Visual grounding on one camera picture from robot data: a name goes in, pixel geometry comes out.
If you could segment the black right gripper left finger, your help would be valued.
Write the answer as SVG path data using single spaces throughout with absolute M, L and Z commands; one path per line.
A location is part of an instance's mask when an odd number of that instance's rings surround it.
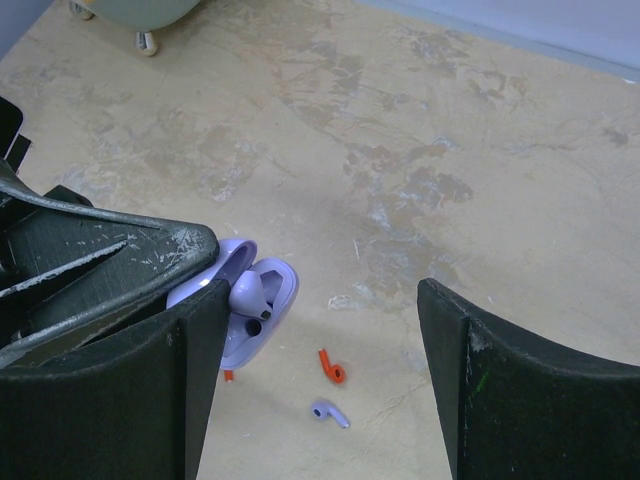
M 38 367 L 1 373 L 5 479 L 193 479 L 228 326 L 216 280 Z

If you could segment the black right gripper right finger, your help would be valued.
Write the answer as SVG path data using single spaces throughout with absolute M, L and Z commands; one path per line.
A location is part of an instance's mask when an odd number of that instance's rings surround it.
M 456 479 L 635 479 L 639 370 L 550 341 L 434 279 L 417 310 Z

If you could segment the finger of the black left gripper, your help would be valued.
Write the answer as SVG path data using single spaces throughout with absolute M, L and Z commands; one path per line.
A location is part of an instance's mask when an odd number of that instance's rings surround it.
M 81 347 L 211 265 L 214 239 L 63 242 L 54 260 L 1 290 L 1 365 L 28 366 Z
M 109 287 L 168 289 L 211 265 L 201 224 L 126 214 L 39 195 L 1 164 L 1 287 L 25 290 L 97 273 Z

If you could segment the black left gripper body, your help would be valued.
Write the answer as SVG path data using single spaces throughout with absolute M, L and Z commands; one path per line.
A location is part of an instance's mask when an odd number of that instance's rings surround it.
M 1 98 L 1 159 L 14 174 L 18 174 L 19 167 L 31 146 L 30 139 L 20 133 L 24 121 L 22 110 L 10 101 Z M 56 185 L 45 197 L 61 200 L 67 203 L 92 207 L 89 199 L 69 188 Z M 1 279 L 14 280 L 17 273 L 13 256 L 6 241 L 5 230 L 8 221 L 1 221 Z

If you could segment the purple earbud charging case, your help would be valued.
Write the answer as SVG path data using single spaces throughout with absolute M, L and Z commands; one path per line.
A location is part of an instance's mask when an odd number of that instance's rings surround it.
M 255 357 L 284 320 L 297 296 L 299 278 L 279 258 L 258 259 L 258 246 L 250 239 L 221 239 L 219 245 L 215 263 L 171 290 L 166 307 L 214 280 L 227 281 L 230 318 L 220 368 L 235 371 Z

